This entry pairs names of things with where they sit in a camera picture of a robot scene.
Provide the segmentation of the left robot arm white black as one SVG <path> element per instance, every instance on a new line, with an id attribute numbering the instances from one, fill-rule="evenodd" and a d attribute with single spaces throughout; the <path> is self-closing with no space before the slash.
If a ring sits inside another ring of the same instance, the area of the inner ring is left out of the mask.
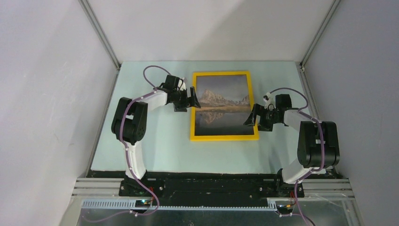
<path id="1" fill-rule="evenodd" d="M 165 82 L 137 98 L 122 97 L 112 120 L 111 131 L 124 146 L 126 176 L 134 179 L 130 189 L 137 196 L 147 194 L 149 184 L 142 178 L 147 172 L 144 165 L 142 139 L 146 134 L 148 113 L 173 104 L 175 112 L 201 108 L 194 86 L 186 87 L 182 78 L 167 75 Z"/>

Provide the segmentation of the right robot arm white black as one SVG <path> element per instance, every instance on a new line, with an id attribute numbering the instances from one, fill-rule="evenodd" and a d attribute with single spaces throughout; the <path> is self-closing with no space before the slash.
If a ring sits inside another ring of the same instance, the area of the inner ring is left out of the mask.
<path id="1" fill-rule="evenodd" d="M 298 132 L 296 158 L 281 168 L 274 179 L 274 192 L 285 197 L 306 177 L 315 172 L 337 165 L 340 161 L 337 125 L 332 121 L 320 121 L 299 108 L 292 107 L 289 94 L 272 98 L 264 96 L 265 105 L 255 104 L 243 123 L 256 126 L 259 131 L 271 132 L 275 124 L 283 124 Z"/>

